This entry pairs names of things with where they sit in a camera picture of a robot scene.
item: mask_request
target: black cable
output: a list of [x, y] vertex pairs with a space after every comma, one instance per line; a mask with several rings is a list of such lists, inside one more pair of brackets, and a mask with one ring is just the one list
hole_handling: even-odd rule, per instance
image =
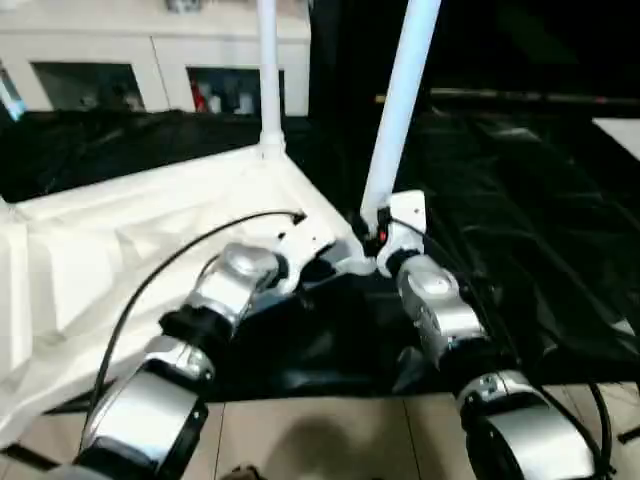
[[206, 261], [206, 263], [200, 269], [200, 273], [198, 273], [198, 277], [196, 281], [204, 277], [205, 273], [207, 273], [207, 270], [209, 270], [209, 267], [213, 265], [213, 262], [215, 262], [219, 257], [220, 257], [220, 254], [216, 253], [213, 257], [211, 257], [209, 260]]
[[[562, 339], [555, 334], [555, 332], [547, 328], [545, 325], [539, 324], [538, 326], [545, 334], [547, 334], [551, 338], [551, 340], [557, 343], [560, 348], [566, 350], [574, 357], [577, 356], [575, 352], [573, 352], [571, 348], [569, 348], [562, 341]], [[601, 447], [598, 450], [600, 460], [599, 473], [603, 478], [608, 478], [609, 474], [612, 471], [611, 457], [613, 454], [613, 428], [611, 426], [611, 416], [609, 415], [609, 409], [607, 408], [607, 403], [602, 395], [600, 387], [598, 387], [598, 385], [591, 380], [587, 381], [586, 383], [589, 387], [589, 391], [591, 392], [591, 396], [593, 397], [596, 409], [598, 410], [598, 416], [600, 417], [600, 427], [602, 430]]]
[[138, 301], [138, 299], [140, 298], [140, 296], [142, 295], [142, 293], [145, 291], [145, 289], [151, 284], [151, 282], [153, 282], [153, 280], [155, 280], [155, 278], [162, 273], [169, 265], [171, 265], [176, 259], [178, 259], [180, 256], [182, 256], [184, 253], [186, 253], [188, 250], [190, 250], [192, 247], [194, 247], [195, 245], [199, 244], [200, 242], [206, 240], [207, 238], [220, 233], [223, 230], [226, 230], [228, 228], [234, 227], [236, 225], [239, 225], [241, 223], [247, 222], [249, 220], [253, 220], [255, 218], [261, 218], [261, 217], [267, 217], [267, 216], [271, 216], [271, 215], [289, 215], [291, 217], [293, 217], [294, 219], [294, 223], [297, 223], [300, 219], [304, 218], [304, 214], [300, 213], [300, 212], [294, 212], [294, 211], [290, 211], [290, 210], [272, 210], [272, 211], [268, 211], [268, 212], [260, 212], [260, 213], [254, 213], [252, 215], [246, 215], [242, 218], [236, 219], [236, 220], [232, 220], [230, 222], [227, 222], [223, 225], [220, 225], [216, 228], [213, 228], [199, 236], [197, 236], [196, 238], [194, 238], [193, 240], [191, 240], [189, 243], [183, 245], [182, 247], [180, 247], [178, 250], [176, 250], [174, 253], [172, 253], [169, 258], [167, 258], [165, 261], [163, 261], [160, 265], [158, 265], [148, 276], [147, 278], [144, 279], [144, 281], [140, 284], [140, 286], [136, 289], [136, 291], [133, 293], [133, 295], [131, 295], [131, 297], [129, 298], [129, 301], [127, 302], [127, 304], [124, 307], [124, 310], [122, 311], [122, 313], [120, 314], [120, 317], [118, 318], [118, 321], [116, 322], [114, 328], [113, 328], [113, 332], [111, 333], [111, 338], [109, 339], [109, 343], [107, 344], [107, 348], [104, 352], [104, 355], [102, 357], [102, 362], [100, 363], [100, 368], [98, 369], [98, 374], [96, 375], [96, 381], [94, 383], [93, 386], [93, 392], [91, 394], [91, 400], [89, 401], [89, 409], [87, 410], [87, 416], [85, 418], [84, 421], [84, 426], [82, 428], [82, 438], [84, 438], [84, 435], [86, 433], [86, 428], [87, 428], [87, 424], [89, 423], [89, 417], [91, 416], [91, 413], [95, 410], [96, 405], [98, 404], [98, 401], [100, 400], [100, 397], [102, 395], [102, 391], [104, 389], [104, 383], [107, 377], [107, 372], [109, 370], [109, 363], [111, 362], [111, 357], [113, 355], [113, 351], [115, 350], [116, 344], [118, 343], [118, 339], [120, 338], [120, 334], [122, 333], [122, 329], [124, 328], [124, 324], [127, 321], [127, 318], [129, 317], [129, 314], [131, 313], [131, 311], [133, 310], [133, 307], [135, 306], [136, 302]]
[[[460, 271], [462, 275], [464, 275], [464, 269], [460, 268], [460, 265], [453, 258], [453, 256], [449, 252], [447, 252], [447, 250], [442, 245], [440, 245], [435, 239], [429, 237], [428, 235], [421, 232], [413, 225], [403, 222], [402, 220], [392, 218], [391, 221], [394, 223], [397, 223], [398, 225], [402, 225], [406, 228], [409, 228], [410, 230], [413, 230], [418, 235], [420, 235], [424, 240], [428, 241], [431, 245], [436, 246], [437, 249], [440, 251], [440, 253], [443, 254], [452, 263], [452, 265], [457, 270]], [[471, 294], [475, 297], [476, 303], [478, 304], [478, 308], [481, 309], [482, 315], [485, 317], [485, 320], [488, 321], [487, 312], [482, 304], [481, 297], [473, 287], [473, 284], [471, 283], [471, 281], [469, 279], [465, 279], [465, 280], [467, 285], [469, 286], [469, 290]], [[558, 346], [572, 353], [571, 349], [568, 346], [566, 346], [564, 342], [557, 335], [555, 335], [555, 333], [551, 332], [544, 325], [539, 325], [539, 326], [549, 336], [552, 337], [552, 340], [554, 340], [558, 344]], [[516, 355], [517, 352], [515, 350], [514, 345], [512, 345], [512, 350], [513, 350], [512, 353]], [[548, 393], [544, 388], [542, 388], [542, 386], [534, 385], [534, 387], [537, 390], [539, 390], [542, 393], [542, 395], [544, 395], [544, 397], [549, 401], [549, 403], [551, 403], [555, 408], [557, 408], [558, 411], [560, 411], [560, 413], [562, 413], [562, 415], [565, 416], [567, 420], [569, 420], [569, 422], [571, 422], [571, 424], [576, 428], [576, 430], [578, 430], [580, 435], [584, 438], [593, 456], [597, 459], [598, 472], [596, 475], [599, 478], [609, 478], [610, 473], [612, 472], [611, 456], [612, 456], [612, 450], [613, 450], [613, 431], [611, 428], [611, 417], [609, 415], [607, 404], [604, 400], [604, 397], [602, 396], [602, 392], [600, 391], [600, 388], [598, 387], [598, 385], [591, 381], [587, 382], [587, 385], [589, 386], [589, 390], [591, 391], [591, 395], [593, 396], [593, 400], [595, 402], [596, 408], [598, 410], [598, 415], [600, 417], [600, 425], [602, 429], [602, 446], [600, 448], [598, 447], [598, 444], [593, 439], [593, 435], [591, 435], [591, 433], [587, 430], [587, 428], [569, 410], [567, 410], [564, 407], [564, 405], [558, 402], [550, 393]]]

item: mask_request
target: floor tile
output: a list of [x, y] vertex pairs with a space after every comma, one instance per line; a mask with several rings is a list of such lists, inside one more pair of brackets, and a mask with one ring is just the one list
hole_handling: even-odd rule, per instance
[[450, 394], [405, 400], [423, 480], [475, 480], [455, 400]]
[[200, 432], [200, 442], [182, 480], [210, 480], [216, 468], [224, 405], [209, 405], [209, 417]]
[[418, 480], [399, 399], [229, 403], [216, 478], [240, 464], [269, 480]]
[[5, 472], [9, 468], [11, 461], [2, 455], [0, 455], [0, 479], [4, 477]]
[[[182, 477], [184, 480], [213, 478], [218, 454], [222, 411], [222, 405], [209, 406], [207, 423], [200, 434], [198, 447]], [[40, 417], [21, 437], [20, 443], [52, 460], [69, 463], [77, 453], [83, 423], [84, 415]], [[20, 462], [0, 462], [0, 479], [2, 480], [31, 480], [40, 478], [40, 476], [41, 472]]]
[[[38, 417], [20, 437], [20, 444], [60, 463], [71, 462], [78, 452], [84, 415]], [[31, 480], [42, 472], [11, 461], [2, 480]]]
[[[586, 385], [567, 385], [567, 391], [575, 403], [579, 412], [582, 423], [589, 429], [594, 439], [601, 444], [602, 428], [600, 424], [600, 416], [595, 406], [593, 396]], [[615, 480], [632, 480], [640, 478], [640, 448], [633, 444], [621, 445], [617, 440], [617, 435], [624, 431], [632, 419], [637, 418], [640, 422], [640, 410], [630, 401], [620, 401], [611, 397], [611, 392], [615, 392], [616, 396], [623, 397], [624, 392], [618, 392], [611, 385], [601, 386], [601, 391], [609, 416], [611, 418], [611, 426], [613, 430], [613, 451], [611, 463], [618, 471]]]

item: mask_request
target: metal rod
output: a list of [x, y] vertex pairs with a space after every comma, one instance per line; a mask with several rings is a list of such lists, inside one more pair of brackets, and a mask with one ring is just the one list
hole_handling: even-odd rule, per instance
[[283, 150], [280, 126], [280, 74], [278, 70], [278, 32], [275, 0], [258, 0], [260, 30], [260, 103], [262, 110], [263, 152], [276, 147]]
[[393, 192], [439, 10], [440, 0], [409, 0], [407, 5], [360, 207], [369, 233], [377, 229], [378, 210]]
[[25, 465], [29, 465], [30, 467], [41, 470], [43, 472], [48, 472], [49, 470], [53, 470], [54, 468], [60, 466], [58, 462], [40, 455], [30, 448], [23, 447], [19, 443], [9, 445], [7, 448], [2, 450], [2, 454], [6, 457], [11, 458], [12, 460], [24, 463]]

